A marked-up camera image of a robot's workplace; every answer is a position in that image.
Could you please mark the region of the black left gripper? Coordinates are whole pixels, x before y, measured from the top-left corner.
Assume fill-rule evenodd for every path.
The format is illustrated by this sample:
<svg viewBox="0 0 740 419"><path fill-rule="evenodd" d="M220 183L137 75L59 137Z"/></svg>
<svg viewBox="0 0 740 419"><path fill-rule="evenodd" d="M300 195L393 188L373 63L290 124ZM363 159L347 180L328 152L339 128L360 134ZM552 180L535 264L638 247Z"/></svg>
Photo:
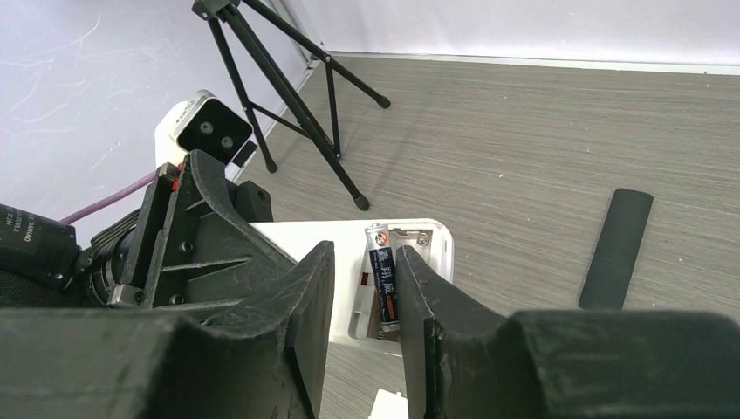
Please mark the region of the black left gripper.
<svg viewBox="0 0 740 419"><path fill-rule="evenodd" d="M298 302L294 261L240 214L237 202L254 189L235 186L224 166L201 150L184 163L166 163L146 187L127 242L122 271L106 305L161 310L291 310ZM166 221L173 210L173 295L156 303Z"/></svg>

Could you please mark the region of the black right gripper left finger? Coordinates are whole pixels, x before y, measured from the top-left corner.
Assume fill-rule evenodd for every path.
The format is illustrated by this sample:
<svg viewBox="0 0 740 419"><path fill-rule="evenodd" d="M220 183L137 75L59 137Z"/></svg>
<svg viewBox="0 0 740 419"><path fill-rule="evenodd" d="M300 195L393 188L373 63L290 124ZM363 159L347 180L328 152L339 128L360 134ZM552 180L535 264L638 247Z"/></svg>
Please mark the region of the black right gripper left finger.
<svg viewBox="0 0 740 419"><path fill-rule="evenodd" d="M322 241L198 322L165 310L4 309L4 418L315 418L335 267Z"/></svg>

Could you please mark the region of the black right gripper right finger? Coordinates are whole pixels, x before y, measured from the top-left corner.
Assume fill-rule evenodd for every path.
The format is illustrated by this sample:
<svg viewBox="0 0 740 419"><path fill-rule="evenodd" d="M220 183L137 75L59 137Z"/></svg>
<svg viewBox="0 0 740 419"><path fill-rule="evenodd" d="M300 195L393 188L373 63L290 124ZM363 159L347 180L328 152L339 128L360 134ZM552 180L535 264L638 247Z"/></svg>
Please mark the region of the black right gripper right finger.
<svg viewBox="0 0 740 419"><path fill-rule="evenodd" d="M736 418L739 326L691 311L495 313L395 255L412 418Z"/></svg>

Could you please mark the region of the white remote battery cover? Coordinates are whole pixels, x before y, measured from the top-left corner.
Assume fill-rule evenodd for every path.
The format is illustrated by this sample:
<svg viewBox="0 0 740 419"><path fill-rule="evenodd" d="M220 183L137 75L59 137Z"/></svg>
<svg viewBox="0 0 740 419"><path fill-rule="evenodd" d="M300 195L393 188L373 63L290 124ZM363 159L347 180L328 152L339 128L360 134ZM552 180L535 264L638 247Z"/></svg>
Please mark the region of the white remote battery cover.
<svg viewBox="0 0 740 419"><path fill-rule="evenodd" d="M401 392L378 389L368 419L408 419L408 400Z"/></svg>

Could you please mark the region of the white air conditioner remote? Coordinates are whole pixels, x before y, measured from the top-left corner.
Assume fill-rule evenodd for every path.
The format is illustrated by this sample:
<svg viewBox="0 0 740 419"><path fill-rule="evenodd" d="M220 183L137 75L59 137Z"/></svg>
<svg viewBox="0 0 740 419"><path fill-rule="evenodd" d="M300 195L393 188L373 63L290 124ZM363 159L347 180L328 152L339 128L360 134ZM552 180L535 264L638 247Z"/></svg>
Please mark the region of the white air conditioner remote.
<svg viewBox="0 0 740 419"><path fill-rule="evenodd" d="M365 229L386 224L393 248L409 245L441 277L453 279L455 241L430 218L253 223L251 226L296 261L319 241L334 242L335 281L329 341L401 356L401 344L380 331Z"/></svg>

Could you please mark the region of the silver dark blue battery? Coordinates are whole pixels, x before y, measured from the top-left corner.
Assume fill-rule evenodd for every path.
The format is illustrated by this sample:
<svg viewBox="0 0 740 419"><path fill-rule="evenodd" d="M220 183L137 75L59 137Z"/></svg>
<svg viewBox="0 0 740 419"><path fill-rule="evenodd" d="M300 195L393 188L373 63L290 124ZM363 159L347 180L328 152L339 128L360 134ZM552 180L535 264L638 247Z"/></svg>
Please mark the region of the silver dark blue battery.
<svg viewBox="0 0 740 419"><path fill-rule="evenodd" d="M368 261L378 296L380 330L393 333L400 330L397 307L396 271L391 239L386 224L375 223L365 228Z"/></svg>

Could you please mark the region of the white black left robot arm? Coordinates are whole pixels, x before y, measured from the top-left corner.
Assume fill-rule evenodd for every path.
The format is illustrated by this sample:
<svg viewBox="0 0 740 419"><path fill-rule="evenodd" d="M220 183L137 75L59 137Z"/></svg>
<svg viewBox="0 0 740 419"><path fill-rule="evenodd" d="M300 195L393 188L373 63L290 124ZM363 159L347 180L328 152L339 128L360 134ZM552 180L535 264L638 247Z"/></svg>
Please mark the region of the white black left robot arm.
<svg viewBox="0 0 740 419"><path fill-rule="evenodd" d="M293 259L256 229L269 193L222 171L203 151L162 165L141 207L87 247L68 223L3 206L2 306L202 309L281 277Z"/></svg>

